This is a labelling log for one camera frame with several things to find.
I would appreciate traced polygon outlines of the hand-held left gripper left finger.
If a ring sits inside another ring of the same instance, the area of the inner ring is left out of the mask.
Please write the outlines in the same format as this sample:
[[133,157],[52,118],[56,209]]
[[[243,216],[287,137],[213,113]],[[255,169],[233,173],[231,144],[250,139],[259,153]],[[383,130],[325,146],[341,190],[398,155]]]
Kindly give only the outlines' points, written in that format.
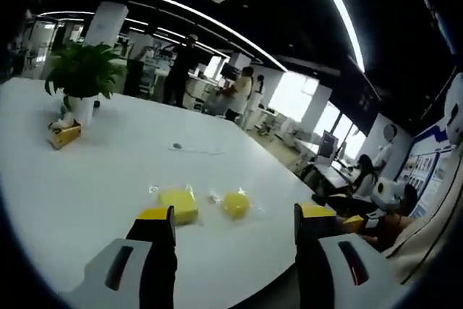
[[173,206],[143,211],[124,238],[89,261],[84,279],[60,295],[70,308],[173,308],[177,271]]

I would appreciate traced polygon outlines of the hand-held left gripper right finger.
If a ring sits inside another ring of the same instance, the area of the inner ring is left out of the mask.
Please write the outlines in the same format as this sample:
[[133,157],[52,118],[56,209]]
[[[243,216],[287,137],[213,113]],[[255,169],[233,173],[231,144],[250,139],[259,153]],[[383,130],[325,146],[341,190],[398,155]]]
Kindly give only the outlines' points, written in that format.
[[294,243],[301,308],[397,306],[402,286],[388,261],[333,211],[296,203]]

